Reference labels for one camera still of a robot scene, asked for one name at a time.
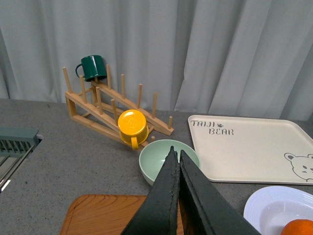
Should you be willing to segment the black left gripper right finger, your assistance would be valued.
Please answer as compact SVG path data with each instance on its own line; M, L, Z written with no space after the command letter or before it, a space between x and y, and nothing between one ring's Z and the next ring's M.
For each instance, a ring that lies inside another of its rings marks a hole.
M185 235L258 235L183 150L179 206Z

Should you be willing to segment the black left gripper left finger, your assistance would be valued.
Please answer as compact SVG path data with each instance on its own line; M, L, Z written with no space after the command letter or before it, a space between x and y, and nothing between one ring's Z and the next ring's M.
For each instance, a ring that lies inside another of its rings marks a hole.
M145 201L122 234L175 235L178 227L179 184L178 153L171 146Z

